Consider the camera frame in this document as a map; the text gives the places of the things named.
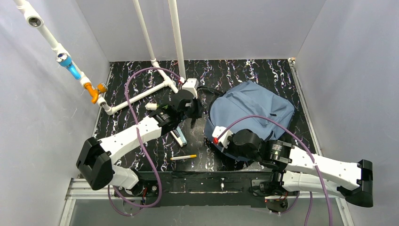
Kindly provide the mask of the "blue pipe valve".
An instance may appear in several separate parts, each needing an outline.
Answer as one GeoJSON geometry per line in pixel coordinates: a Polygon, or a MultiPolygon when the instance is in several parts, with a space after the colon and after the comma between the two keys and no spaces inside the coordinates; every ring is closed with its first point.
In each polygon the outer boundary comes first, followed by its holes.
{"type": "Polygon", "coordinates": [[[56,56],[56,61],[62,67],[66,68],[76,80],[79,80],[81,78],[80,73],[78,72],[76,67],[73,65],[72,58],[67,53],[59,53],[56,56]]]}

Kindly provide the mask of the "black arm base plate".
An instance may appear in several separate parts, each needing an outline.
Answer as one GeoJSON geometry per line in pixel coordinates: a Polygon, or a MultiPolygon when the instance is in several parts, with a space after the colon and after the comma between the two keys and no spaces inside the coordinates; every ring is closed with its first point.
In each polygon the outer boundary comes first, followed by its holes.
{"type": "Polygon", "coordinates": [[[266,207],[267,199],[282,198],[287,201],[297,192],[282,188],[267,190],[271,173],[267,171],[171,171],[159,172],[161,186],[153,172],[140,172],[139,182],[128,190],[117,191],[130,201],[151,204],[161,194],[156,207],[169,206],[250,206],[266,207]]]}

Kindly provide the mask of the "green white pipe fitting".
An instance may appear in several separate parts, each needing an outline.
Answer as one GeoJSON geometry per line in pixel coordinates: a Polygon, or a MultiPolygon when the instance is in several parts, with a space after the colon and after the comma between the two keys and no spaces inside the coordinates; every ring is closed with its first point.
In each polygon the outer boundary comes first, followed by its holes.
{"type": "Polygon", "coordinates": [[[147,103],[145,108],[147,111],[166,111],[170,109],[169,104],[160,105],[156,103],[147,103]]]}

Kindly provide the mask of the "white yellow marker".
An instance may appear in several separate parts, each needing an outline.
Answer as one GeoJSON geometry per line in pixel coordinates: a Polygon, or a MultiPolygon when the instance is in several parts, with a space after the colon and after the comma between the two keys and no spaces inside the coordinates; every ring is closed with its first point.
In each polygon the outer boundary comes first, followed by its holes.
{"type": "Polygon", "coordinates": [[[171,157],[170,160],[171,161],[178,161],[178,160],[192,159],[192,158],[196,158],[196,157],[197,157],[196,154],[192,154],[192,155],[171,157]]]}

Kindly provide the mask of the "blue student backpack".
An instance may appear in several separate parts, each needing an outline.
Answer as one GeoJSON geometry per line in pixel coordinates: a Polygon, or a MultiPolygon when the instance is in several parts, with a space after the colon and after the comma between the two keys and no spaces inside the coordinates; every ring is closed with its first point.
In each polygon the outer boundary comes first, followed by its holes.
{"type": "MultiPolygon", "coordinates": [[[[259,153],[262,165],[276,167],[278,162],[286,162],[286,148],[274,151],[274,144],[289,128],[295,107],[287,99],[280,97],[268,89],[252,82],[243,82],[219,97],[209,105],[204,136],[212,142],[212,133],[216,126],[226,127],[233,134],[242,129],[249,129],[264,140],[259,153]]],[[[216,149],[226,155],[226,149],[213,144],[216,149]]]]}

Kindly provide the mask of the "aluminium rail frame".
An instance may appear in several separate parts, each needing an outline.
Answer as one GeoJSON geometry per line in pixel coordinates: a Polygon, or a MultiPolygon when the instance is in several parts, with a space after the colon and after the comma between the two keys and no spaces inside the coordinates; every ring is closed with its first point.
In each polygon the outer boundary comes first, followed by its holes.
{"type": "MultiPolygon", "coordinates": [[[[337,207],[339,208],[339,213],[342,222],[345,226],[353,226],[354,221],[352,219],[349,206],[345,199],[330,195],[329,198],[333,199],[337,207]]],[[[93,191],[86,180],[81,178],[72,178],[65,196],[65,207],[62,213],[60,225],[66,226],[71,222],[72,209],[77,200],[107,200],[107,188],[102,188],[97,191],[93,191]]]]}

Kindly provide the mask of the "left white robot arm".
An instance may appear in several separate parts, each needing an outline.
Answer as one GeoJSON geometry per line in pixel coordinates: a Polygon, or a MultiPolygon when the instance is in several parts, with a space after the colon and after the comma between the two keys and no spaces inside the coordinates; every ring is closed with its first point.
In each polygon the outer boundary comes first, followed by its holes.
{"type": "Polygon", "coordinates": [[[190,91],[180,90],[170,101],[160,105],[135,125],[110,137],[88,138],[76,162],[76,167],[92,190],[108,185],[132,189],[139,182],[132,170],[117,166],[121,157],[148,141],[155,140],[172,130],[184,120],[198,119],[203,106],[190,91]]]}

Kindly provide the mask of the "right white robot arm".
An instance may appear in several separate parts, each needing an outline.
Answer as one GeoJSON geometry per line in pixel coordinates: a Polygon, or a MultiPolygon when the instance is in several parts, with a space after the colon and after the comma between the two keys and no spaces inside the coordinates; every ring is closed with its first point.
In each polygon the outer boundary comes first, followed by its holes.
{"type": "Polygon", "coordinates": [[[281,140],[262,139],[248,129],[237,133],[228,130],[218,143],[234,157],[244,157],[271,169],[271,180],[264,185],[269,193],[279,189],[326,192],[356,206],[374,205],[371,161],[333,160],[281,140]]]}

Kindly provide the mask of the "orange pipe valve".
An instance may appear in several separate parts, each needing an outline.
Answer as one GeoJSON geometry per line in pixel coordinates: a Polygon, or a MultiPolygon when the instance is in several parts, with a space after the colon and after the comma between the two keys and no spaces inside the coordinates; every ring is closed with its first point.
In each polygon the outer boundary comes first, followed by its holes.
{"type": "Polygon", "coordinates": [[[92,97],[91,102],[95,104],[98,99],[100,94],[103,94],[108,91],[108,87],[106,86],[105,83],[100,83],[97,85],[96,88],[93,88],[92,84],[90,82],[84,83],[83,88],[88,91],[90,96],[92,97]]]}

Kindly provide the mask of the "white blue stapler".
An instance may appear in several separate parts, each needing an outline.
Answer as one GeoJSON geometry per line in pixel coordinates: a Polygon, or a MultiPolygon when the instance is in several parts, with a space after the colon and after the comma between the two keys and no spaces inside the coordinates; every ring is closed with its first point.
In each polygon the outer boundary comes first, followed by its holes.
{"type": "Polygon", "coordinates": [[[186,137],[184,136],[179,126],[176,129],[170,131],[170,134],[180,147],[184,147],[185,145],[187,145],[186,137]]]}

